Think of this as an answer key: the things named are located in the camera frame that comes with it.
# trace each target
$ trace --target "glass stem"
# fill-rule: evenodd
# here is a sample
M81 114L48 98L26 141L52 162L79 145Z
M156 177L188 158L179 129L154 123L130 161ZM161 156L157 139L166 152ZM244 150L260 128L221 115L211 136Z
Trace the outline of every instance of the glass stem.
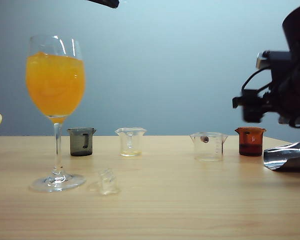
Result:
M64 175L64 170L62 166L62 156L61 156L61 135L62 135L62 123L54 123L54 137L56 141L56 154L54 161L54 168L52 173L57 175L55 177L61 177Z

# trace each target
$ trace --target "silver foil bag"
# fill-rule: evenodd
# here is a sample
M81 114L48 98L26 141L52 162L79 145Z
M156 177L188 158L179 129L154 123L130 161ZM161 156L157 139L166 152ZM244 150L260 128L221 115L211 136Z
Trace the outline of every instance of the silver foil bag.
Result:
M264 150L263 163L271 170L300 172L300 142Z

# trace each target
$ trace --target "small round object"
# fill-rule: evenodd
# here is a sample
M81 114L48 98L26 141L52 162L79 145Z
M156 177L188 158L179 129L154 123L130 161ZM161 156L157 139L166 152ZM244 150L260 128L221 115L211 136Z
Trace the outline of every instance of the small round object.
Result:
M201 136L200 139L201 139L201 142L204 142L205 144L209 142L208 136Z

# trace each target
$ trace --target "beaker handle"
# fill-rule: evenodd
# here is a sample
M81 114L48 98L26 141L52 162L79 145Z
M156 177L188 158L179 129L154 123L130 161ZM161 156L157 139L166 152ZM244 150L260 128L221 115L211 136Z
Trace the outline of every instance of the beaker handle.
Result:
M86 149L89 146L89 134L88 133L82 133L82 136L84 136L83 148Z

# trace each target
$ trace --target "beaker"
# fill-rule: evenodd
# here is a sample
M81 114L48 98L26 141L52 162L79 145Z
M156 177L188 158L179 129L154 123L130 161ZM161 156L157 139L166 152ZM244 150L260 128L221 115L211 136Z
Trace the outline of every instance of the beaker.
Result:
M219 132L197 132L190 135L194 143L194 158L200 161L220 161L228 135Z
M235 130L239 134L239 154L250 157L262 155L263 135L265 128L256 126L238 127Z
M70 134L70 154L80 157L92 154L92 136L96 132L93 127L68 128Z
M125 157L138 156L142 152L141 137L147 130L141 127L122 127L114 132L121 142L120 154Z

